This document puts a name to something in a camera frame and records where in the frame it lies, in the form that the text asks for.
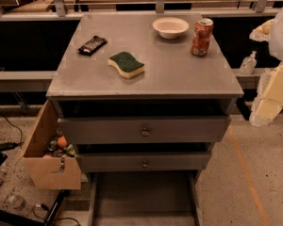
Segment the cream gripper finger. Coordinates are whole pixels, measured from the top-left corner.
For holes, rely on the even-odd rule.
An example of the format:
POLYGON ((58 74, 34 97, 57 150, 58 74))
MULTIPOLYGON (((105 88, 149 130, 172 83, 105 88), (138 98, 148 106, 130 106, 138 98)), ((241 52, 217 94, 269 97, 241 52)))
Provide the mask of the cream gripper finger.
POLYGON ((264 90, 263 98, 283 105, 283 63, 272 71, 271 79, 264 90))
POLYGON ((251 107, 249 121, 254 126, 265 126, 270 124, 281 112, 282 104, 272 100, 256 98, 251 107))

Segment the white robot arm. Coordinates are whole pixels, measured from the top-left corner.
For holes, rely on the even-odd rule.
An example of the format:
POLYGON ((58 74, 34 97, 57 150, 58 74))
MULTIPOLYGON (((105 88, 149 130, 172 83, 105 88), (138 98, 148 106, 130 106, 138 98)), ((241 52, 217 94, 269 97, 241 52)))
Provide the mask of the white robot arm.
POLYGON ((269 54, 280 63, 274 69, 266 70, 259 79, 258 95, 249 118, 255 126, 271 123, 283 109, 283 8, 271 22, 268 45, 269 54))

